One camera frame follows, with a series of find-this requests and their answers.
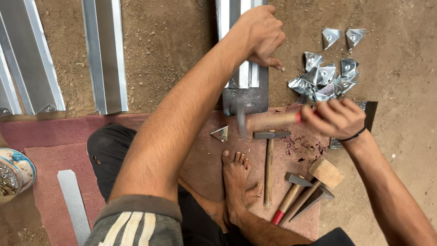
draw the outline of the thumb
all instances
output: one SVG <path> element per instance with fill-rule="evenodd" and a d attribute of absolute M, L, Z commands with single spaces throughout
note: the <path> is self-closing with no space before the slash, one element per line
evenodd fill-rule
<path fill-rule="evenodd" d="M 282 63 L 278 58 L 274 58 L 272 56 L 270 56 L 267 60 L 266 63 L 268 64 L 269 67 L 274 67 L 276 70 L 281 70 L 282 68 Z"/>

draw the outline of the white stripe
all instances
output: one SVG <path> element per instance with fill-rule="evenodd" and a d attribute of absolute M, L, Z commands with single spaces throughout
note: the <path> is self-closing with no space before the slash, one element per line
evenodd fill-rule
<path fill-rule="evenodd" d="M 106 234 L 105 240 L 99 243 L 99 246 L 114 246 L 115 239 L 117 238 L 120 229 L 126 224 L 132 212 L 123 212 L 118 217 L 117 221 L 111 226 Z"/>
<path fill-rule="evenodd" d="M 149 240 L 155 230 L 156 215 L 144 213 L 144 227 L 142 228 L 141 237 L 138 241 L 138 246 L 149 246 Z"/>
<path fill-rule="evenodd" d="M 142 212 L 133 212 L 131 218 L 126 224 L 123 237 L 121 238 L 120 246 L 134 245 L 135 233 L 138 228 L 139 221 L 142 218 Z"/>

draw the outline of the dirt floor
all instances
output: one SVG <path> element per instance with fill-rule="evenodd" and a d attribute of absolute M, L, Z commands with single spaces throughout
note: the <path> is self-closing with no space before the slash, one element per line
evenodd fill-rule
<path fill-rule="evenodd" d="M 82 117 L 96 114 L 80 0 L 35 0 L 67 107 L 65 112 L 8 116 L 1 121 Z M 214 1 L 122 0 L 129 113 L 152 112 L 159 101 L 216 43 Z M 360 83 L 347 94 L 379 101 L 372 133 L 393 169 L 437 228 L 437 1 L 270 0 L 283 21 L 286 42 L 277 49 L 284 72 L 270 69 L 270 106 L 285 106 L 297 94 L 287 81 L 304 72 L 303 53 L 322 54 L 325 64 L 353 57 Z M 341 38 L 323 50 L 321 30 L 366 28 L 354 50 Z M 344 150 L 327 159 L 346 173 L 322 202 L 320 235 L 342 227 L 357 246 L 386 245 L 365 188 Z M 0 245 L 50 245 L 32 192 L 0 207 Z"/>

